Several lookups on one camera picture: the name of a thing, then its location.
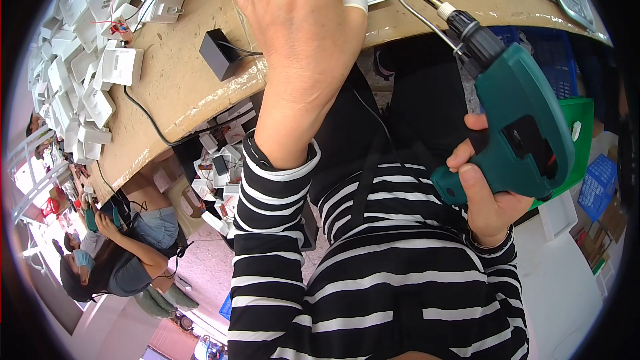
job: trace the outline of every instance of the black pants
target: black pants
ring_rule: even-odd
[[[316,142],[322,152],[310,188],[311,202],[320,199],[340,181],[361,171],[380,122],[356,97],[384,120],[404,163],[420,164],[413,153],[419,139],[437,165],[467,138],[465,93],[452,50],[435,34],[412,37],[385,45],[381,56],[396,70],[391,103],[380,114],[366,78],[354,65],[327,113]],[[409,127],[412,133],[406,133]],[[387,145],[385,162],[396,162]]]

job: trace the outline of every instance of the wooden workbench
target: wooden workbench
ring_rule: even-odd
[[[435,11],[420,0],[406,0],[438,28],[446,28]],[[483,25],[528,25],[551,27],[587,34],[548,0],[443,0],[466,10]],[[129,93],[156,120],[164,136],[174,141],[197,125],[236,102],[263,90],[267,64],[261,57],[244,61],[234,78],[220,82],[198,52],[204,33],[222,28],[238,47],[259,50],[244,15],[235,0],[184,0],[184,13],[172,24],[146,24],[137,32],[134,46],[145,50],[142,75]],[[596,16],[599,34],[607,33]],[[430,32],[397,0],[369,8],[364,47]],[[121,187],[142,166],[168,147],[156,135],[149,120],[130,102],[122,86],[109,91],[116,112],[107,123],[113,134],[105,145],[100,166],[113,188]],[[107,199],[111,190],[102,182],[96,164],[90,167],[98,198]]]

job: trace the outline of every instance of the blue plastic crate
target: blue plastic crate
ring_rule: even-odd
[[[520,43],[518,31],[522,31],[533,47],[533,58],[547,77],[556,98],[567,99],[578,95],[575,81],[575,61],[567,33],[562,30],[539,27],[514,27],[512,25],[489,27],[509,46]]]
[[[592,222],[600,218],[611,202],[617,180],[616,164],[604,155],[598,156],[587,167],[580,196],[578,196],[578,204]]]
[[[225,302],[222,303],[222,307],[218,310],[218,314],[227,320],[231,320],[231,292],[227,295]]]

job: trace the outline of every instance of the face mask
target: face mask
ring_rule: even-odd
[[[91,272],[91,269],[95,264],[95,260],[91,257],[91,254],[82,249],[78,249],[74,251],[74,257],[76,258],[76,264],[78,267],[85,265],[86,268],[89,269],[89,272]]]

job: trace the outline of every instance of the gray t-shirt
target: gray t-shirt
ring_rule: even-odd
[[[100,232],[87,231],[84,239],[80,242],[80,249],[89,253],[92,258],[95,258],[95,254],[100,250],[100,246],[106,240],[106,236]]]
[[[116,296],[129,297],[147,289],[151,282],[153,278],[140,260],[127,252],[113,269],[107,289]]]

